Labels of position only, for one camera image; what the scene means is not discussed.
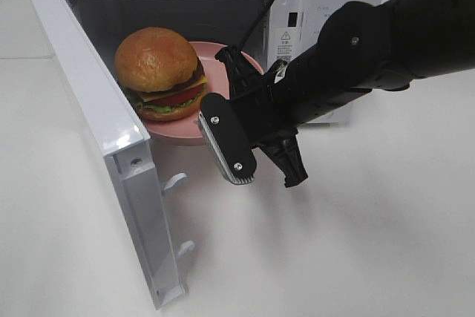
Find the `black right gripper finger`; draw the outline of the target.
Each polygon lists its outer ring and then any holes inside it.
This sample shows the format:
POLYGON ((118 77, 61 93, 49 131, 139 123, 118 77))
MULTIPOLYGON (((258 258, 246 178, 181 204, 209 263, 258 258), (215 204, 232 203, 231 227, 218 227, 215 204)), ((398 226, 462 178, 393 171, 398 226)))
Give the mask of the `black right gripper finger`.
POLYGON ((215 55, 225 65, 230 100, 265 97, 263 74, 235 46, 225 46, 215 55))
POLYGON ((286 188, 297 186, 308 178, 296 136, 263 141, 258 147, 282 171, 286 188))

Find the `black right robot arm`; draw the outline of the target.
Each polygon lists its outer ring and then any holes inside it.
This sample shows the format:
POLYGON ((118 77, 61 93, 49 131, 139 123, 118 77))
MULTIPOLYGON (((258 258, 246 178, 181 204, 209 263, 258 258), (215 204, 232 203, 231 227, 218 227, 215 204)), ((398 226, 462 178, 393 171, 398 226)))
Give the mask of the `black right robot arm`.
POLYGON ((199 126, 223 177, 251 183, 259 148, 286 187, 307 178, 298 126, 373 90, 404 91, 426 79, 474 67, 474 0, 349 1, 324 23, 316 43, 259 73, 242 46, 219 50, 229 96, 207 94, 199 126))

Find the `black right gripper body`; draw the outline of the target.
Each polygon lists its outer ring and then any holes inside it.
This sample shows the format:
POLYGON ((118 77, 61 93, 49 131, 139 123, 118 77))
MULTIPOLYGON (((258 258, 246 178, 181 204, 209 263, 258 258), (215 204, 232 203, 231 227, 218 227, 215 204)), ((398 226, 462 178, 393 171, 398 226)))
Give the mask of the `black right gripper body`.
POLYGON ((296 121, 290 113, 298 92, 298 80, 293 75, 276 82, 273 74, 264 74, 265 97, 262 100, 240 98, 230 100, 251 148, 277 137, 291 137, 298 133, 296 121))

